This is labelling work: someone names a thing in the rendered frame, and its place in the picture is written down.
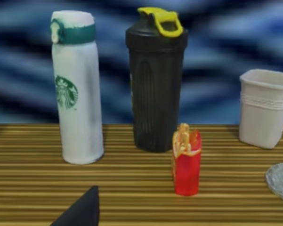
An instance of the water bottle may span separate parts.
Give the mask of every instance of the water bottle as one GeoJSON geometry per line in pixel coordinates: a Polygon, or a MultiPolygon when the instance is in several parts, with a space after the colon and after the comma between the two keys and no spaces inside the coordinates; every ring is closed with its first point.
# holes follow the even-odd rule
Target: water bottle
{"type": "Polygon", "coordinates": [[[92,163],[104,154],[94,18],[56,11],[50,29],[63,159],[92,163]]]}
{"type": "Polygon", "coordinates": [[[139,8],[126,31],[129,48],[134,141],[150,152],[172,149],[177,130],[187,30],[176,12],[139,8]]]}

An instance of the green lid band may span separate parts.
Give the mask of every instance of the green lid band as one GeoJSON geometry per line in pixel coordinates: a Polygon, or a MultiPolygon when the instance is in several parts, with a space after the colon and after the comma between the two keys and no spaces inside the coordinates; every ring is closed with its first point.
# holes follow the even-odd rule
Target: green lid band
{"type": "Polygon", "coordinates": [[[65,28],[64,24],[57,19],[53,19],[50,25],[51,35],[57,32],[57,40],[55,44],[62,45],[77,45],[93,42],[95,40],[95,24],[85,27],[65,28]],[[53,24],[58,26],[57,31],[53,30],[53,24]]]}

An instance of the yellow carry loop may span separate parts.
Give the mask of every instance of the yellow carry loop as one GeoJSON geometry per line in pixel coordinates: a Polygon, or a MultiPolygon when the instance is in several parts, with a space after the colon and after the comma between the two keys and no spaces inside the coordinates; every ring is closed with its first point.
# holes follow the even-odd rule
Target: yellow carry loop
{"type": "Polygon", "coordinates": [[[155,19],[155,25],[159,31],[159,33],[165,37],[175,38],[182,34],[183,27],[178,19],[178,15],[176,12],[169,12],[162,8],[155,7],[143,7],[138,9],[139,13],[145,13],[147,15],[153,14],[155,19]],[[177,30],[175,31],[166,31],[161,26],[161,23],[164,22],[174,22],[176,24],[177,30]]]}

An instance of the toy french fries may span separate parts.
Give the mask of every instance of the toy french fries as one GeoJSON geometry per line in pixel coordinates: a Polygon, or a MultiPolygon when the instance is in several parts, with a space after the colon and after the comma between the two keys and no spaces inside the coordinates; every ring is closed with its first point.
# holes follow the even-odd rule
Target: toy french fries
{"type": "Polygon", "coordinates": [[[176,194],[198,193],[201,147],[200,132],[190,132],[189,126],[182,123],[173,135],[172,176],[176,194]]]}

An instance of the blue patterned fabric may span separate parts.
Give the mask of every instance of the blue patterned fabric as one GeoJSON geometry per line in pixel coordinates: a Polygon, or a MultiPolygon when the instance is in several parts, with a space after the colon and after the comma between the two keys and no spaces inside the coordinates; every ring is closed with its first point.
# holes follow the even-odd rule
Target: blue patterned fabric
{"type": "Polygon", "coordinates": [[[283,72],[283,0],[0,0],[0,123],[58,122],[49,23],[65,9],[96,19],[103,123],[131,123],[124,38],[144,6],[177,11],[189,30],[180,122],[238,124],[239,76],[283,72]]]}

